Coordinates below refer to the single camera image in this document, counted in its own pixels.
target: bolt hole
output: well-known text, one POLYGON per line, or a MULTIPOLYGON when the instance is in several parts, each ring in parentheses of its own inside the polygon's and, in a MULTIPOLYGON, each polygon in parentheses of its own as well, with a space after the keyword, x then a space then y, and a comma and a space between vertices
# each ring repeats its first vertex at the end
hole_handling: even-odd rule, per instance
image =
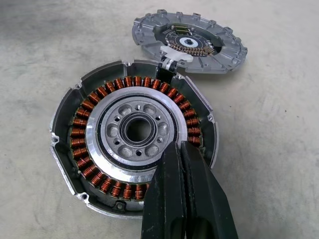
POLYGON ((120 140, 118 138, 114 139, 114 144, 115 145, 119 145, 120 144, 120 140))
POLYGON ((157 140, 156 140, 156 142, 157 142, 157 143, 162 143, 162 142, 163 142, 163 139, 162 139, 161 137, 158 137, 157 140))

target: gray concrete surface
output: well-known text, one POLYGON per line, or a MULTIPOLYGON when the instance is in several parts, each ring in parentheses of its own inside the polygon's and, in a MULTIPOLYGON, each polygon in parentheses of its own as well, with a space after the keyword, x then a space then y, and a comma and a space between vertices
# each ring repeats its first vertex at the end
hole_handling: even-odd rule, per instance
POLYGON ((65 90, 103 64, 145 59, 135 17, 158 8, 230 26, 248 47, 226 76, 191 75, 214 107, 213 172, 241 239, 319 236, 319 3, 316 0, 0 2, 0 238, 140 237, 140 221, 73 197, 49 152, 65 90))

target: copper winding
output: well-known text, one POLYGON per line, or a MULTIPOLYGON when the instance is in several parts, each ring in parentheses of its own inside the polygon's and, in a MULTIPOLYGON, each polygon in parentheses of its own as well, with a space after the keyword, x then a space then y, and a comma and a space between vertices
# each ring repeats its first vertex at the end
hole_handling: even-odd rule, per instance
POLYGON ((102 179, 104 178, 104 174, 99 171, 91 180, 91 183, 93 184, 93 186, 98 186, 101 182, 102 179))
POLYGON ((199 124, 198 118, 191 118, 186 120, 186 125, 187 126, 192 126, 192 125, 197 125, 199 124))
POLYGON ((113 189, 111 191, 111 195, 113 197, 118 197, 120 192, 121 192, 121 183, 120 182, 116 182, 115 185, 113 186, 113 189))
POLYGON ((106 92, 106 90, 104 89, 104 87, 100 86, 99 88, 96 89, 96 92, 98 93, 98 95, 102 98, 104 98, 105 96, 108 95, 108 93, 106 92))
POLYGON ((91 165, 89 167, 87 167, 86 169, 83 170, 82 174, 84 177, 88 177, 90 176, 95 170, 97 169, 97 167, 95 165, 91 165))
POLYGON ((153 82, 151 84, 151 88, 154 90, 157 90, 159 86, 160 86, 160 80, 158 80, 158 79, 153 80, 153 82))
POLYGON ((163 82, 159 88, 159 91, 165 94, 165 92, 168 90, 168 88, 169 88, 169 84, 166 82, 163 82))
POLYGON ((71 139, 71 147, 80 147, 85 145, 85 139, 84 138, 73 138, 71 139))
POLYGON ((167 96, 170 98, 173 98, 177 94, 178 90, 175 88, 170 88, 170 90, 167 93, 167 96))
POLYGON ((77 112, 76 112, 76 115, 78 117, 82 117, 82 118, 87 119, 90 116, 90 112, 86 111, 84 109, 78 109, 77 112))
POLYGON ((94 92, 92 92, 91 94, 89 94, 89 99, 90 101, 92 101, 95 105, 101 100, 97 94, 95 94, 94 92))
POLYGON ((135 199, 136 200, 140 200, 143 199, 144 197, 144 193, 142 190, 142 186, 141 185, 136 185, 136 189, 135 189, 135 199))
POLYGON ((187 129, 187 133, 188 134, 200 135, 201 134, 201 130, 198 127, 192 127, 192 128, 188 128, 187 129))
POLYGON ((133 83, 134 86, 142 86, 142 78, 140 76, 135 76, 133 83))
POLYGON ((190 102, 189 101, 184 101, 178 106, 182 111, 188 109, 190 107, 190 102))
POLYGON ((178 94, 173 101, 175 102, 175 104, 178 104, 180 102, 182 102, 185 99, 185 96, 183 96, 182 94, 178 94))
POLYGON ((84 136, 85 129, 84 128, 72 128, 71 130, 71 136, 84 136))
POLYGON ((124 86, 125 87, 131 87, 133 86, 132 78, 131 76, 124 77, 124 86))
POLYGON ((196 137, 196 136, 189 136, 188 137, 188 142, 196 145, 196 146, 199 146, 200 145, 200 137, 196 137))
POLYGON ((73 157, 78 158, 78 157, 81 157, 82 155, 87 154, 87 153, 88 153, 88 151, 85 147, 84 148, 77 148, 73 151, 73 157))
POLYGON ((80 126, 80 127, 85 127, 86 126, 86 122, 87 122, 87 120, 85 120, 85 119, 74 118, 73 125, 80 126))
POLYGON ((196 111, 194 109, 189 109, 183 112, 185 118, 189 118, 196 115, 196 111))
POLYGON ((104 180, 104 182, 102 183, 101 187, 100 187, 100 190, 103 192, 103 193, 106 193, 109 188, 111 187, 112 185, 112 179, 111 178, 107 178, 104 180))
POLYGON ((86 108, 89 111, 92 111, 92 109, 94 108, 94 104, 92 104, 88 100, 84 100, 81 105, 82 105, 82 107, 86 108))
POLYGON ((114 88, 114 85, 112 82, 108 81, 105 83, 105 88, 110 92, 114 92, 115 91, 115 88, 114 88))
POLYGON ((124 199, 131 199, 131 195, 132 195, 132 187, 129 184, 125 185, 125 189, 123 191, 123 198, 124 199))
POLYGON ((85 158, 80 158, 76 163, 78 165, 78 168, 83 168, 86 165, 90 164, 92 161, 89 158, 89 156, 86 156, 85 158))
POLYGON ((123 85, 123 82, 122 82, 122 79, 121 79, 121 78, 117 78, 117 79, 114 81, 114 85, 115 85, 116 89, 124 88, 124 85, 123 85))
POLYGON ((152 79, 150 77, 144 77, 144 80, 143 80, 143 86, 144 87, 150 87, 151 86, 151 82, 152 82, 152 79))

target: circuit board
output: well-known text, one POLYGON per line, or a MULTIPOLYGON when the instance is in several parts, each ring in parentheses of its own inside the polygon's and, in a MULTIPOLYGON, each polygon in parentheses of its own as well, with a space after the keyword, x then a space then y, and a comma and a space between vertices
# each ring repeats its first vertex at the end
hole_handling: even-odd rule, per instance
POLYGON ((220 52, 222 45, 212 42, 202 31, 194 27, 171 25, 155 33, 165 45, 192 56, 212 56, 220 52))

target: aluminum end cover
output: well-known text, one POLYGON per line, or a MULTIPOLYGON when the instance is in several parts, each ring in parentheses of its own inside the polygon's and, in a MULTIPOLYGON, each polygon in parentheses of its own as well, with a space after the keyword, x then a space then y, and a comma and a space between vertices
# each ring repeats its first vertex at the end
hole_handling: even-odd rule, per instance
POLYGON ((190 73, 225 74, 242 65, 247 55, 247 48, 233 35, 231 28, 196 13, 184 15, 182 12, 168 13, 164 9, 147 13, 135 19, 132 36, 136 45, 142 46, 159 62, 168 53, 164 46, 176 54, 192 55, 191 62, 182 58, 177 60, 177 67, 190 73))

